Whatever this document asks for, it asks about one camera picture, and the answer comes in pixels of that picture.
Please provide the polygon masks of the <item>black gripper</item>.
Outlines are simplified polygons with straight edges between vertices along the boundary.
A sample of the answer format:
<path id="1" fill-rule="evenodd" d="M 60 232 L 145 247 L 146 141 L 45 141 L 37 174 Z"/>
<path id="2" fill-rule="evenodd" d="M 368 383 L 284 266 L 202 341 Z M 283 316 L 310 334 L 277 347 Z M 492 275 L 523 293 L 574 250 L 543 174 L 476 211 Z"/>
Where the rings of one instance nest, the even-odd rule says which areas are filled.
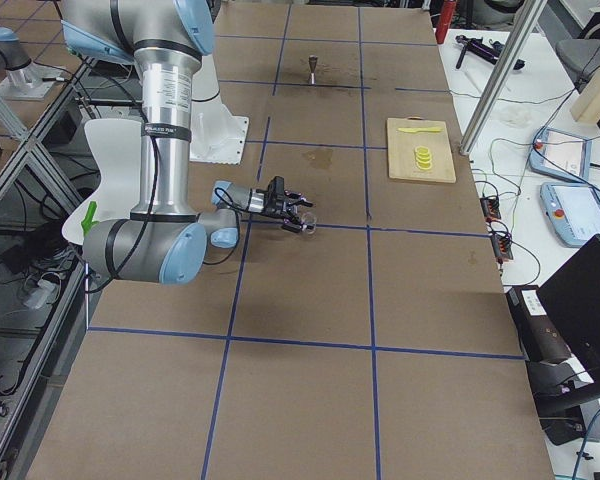
<path id="1" fill-rule="evenodd" d="M 264 194 L 262 215 L 268 218 L 281 219 L 281 228 L 292 233 L 303 233 L 305 225 L 302 222 L 290 220 L 289 207 L 308 207 L 314 204 L 298 192 L 285 193 L 269 192 Z"/>

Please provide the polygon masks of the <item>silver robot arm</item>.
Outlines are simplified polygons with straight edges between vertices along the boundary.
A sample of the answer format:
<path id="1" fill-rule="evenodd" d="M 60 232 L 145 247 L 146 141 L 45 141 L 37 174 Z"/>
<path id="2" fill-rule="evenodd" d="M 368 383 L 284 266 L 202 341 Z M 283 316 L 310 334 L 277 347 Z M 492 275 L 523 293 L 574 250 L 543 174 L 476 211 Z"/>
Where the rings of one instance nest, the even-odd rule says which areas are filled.
<path id="1" fill-rule="evenodd" d="M 309 201 L 281 177 L 263 189 L 217 182 L 210 213 L 189 204 L 190 162 L 237 155 L 248 123 L 219 96 L 209 2 L 68 1 L 62 26 L 70 49 L 133 66 L 142 86 L 140 153 L 131 174 L 138 191 L 123 218 L 106 202 L 88 201 L 82 253 L 93 270 L 108 280 L 185 284 L 209 247 L 237 246 L 244 213 L 277 219 L 293 233 L 314 230 Z"/>

